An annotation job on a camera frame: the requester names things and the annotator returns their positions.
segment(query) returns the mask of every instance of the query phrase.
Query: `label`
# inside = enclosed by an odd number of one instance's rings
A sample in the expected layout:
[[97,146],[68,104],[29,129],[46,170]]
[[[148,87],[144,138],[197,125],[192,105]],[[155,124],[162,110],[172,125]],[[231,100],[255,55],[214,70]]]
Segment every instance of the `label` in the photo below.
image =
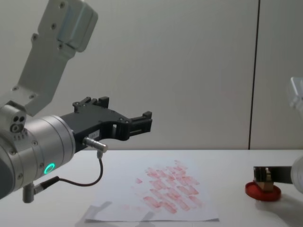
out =
[[89,138],[94,140],[95,138],[97,138],[97,137],[99,137],[99,136],[100,136],[100,130],[97,130],[97,131],[91,133],[91,134],[89,135]]

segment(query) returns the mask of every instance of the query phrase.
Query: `white paper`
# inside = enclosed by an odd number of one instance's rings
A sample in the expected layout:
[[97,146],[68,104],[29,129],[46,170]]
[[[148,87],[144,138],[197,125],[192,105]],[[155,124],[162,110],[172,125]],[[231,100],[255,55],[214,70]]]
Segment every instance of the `white paper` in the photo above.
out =
[[94,207],[97,221],[205,221],[218,219],[199,168],[190,160],[140,158],[115,161],[106,169]]

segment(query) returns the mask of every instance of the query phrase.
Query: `black cable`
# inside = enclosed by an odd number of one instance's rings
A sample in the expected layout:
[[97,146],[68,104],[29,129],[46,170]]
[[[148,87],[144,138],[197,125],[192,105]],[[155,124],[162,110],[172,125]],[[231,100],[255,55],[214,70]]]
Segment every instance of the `black cable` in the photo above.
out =
[[63,181],[63,182],[70,183],[70,184],[73,184],[75,186],[80,186],[80,187],[93,186],[93,185],[97,184],[101,180],[102,175],[103,175],[103,163],[102,163],[101,159],[99,159],[99,163],[100,163],[100,175],[99,175],[98,179],[96,181],[94,181],[93,183],[76,183],[76,182],[69,181],[69,180],[62,179],[62,178],[59,178],[59,181]]

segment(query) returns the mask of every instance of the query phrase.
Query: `red lid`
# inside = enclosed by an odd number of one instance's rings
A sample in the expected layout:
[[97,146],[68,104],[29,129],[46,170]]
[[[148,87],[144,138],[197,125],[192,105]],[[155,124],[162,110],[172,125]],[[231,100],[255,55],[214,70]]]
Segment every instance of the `red lid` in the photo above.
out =
[[247,183],[245,192],[250,197],[260,201],[277,201],[281,198],[281,190],[277,186],[274,186],[272,192],[264,192],[255,182]]

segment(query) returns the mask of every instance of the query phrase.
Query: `white table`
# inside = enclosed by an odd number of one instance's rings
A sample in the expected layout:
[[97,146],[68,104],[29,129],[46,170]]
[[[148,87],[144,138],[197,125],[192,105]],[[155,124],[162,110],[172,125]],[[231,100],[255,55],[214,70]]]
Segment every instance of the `white table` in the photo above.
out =
[[[35,196],[31,204],[22,202],[22,190],[0,200],[1,227],[298,227],[303,226],[303,194],[293,185],[278,184],[282,190],[279,202],[264,203],[248,197],[244,186],[253,179],[253,166],[291,166],[300,150],[137,150],[109,151],[104,155],[104,174],[115,169],[107,159],[132,157],[192,157],[201,169],[203,179],[219,213],[219,222],[144,222],[85,223],[99,185],[82,188],[59,182]],[[99,174],[95,151],[82,151],[73,160],[42,178],[58,175],[89,183]]]

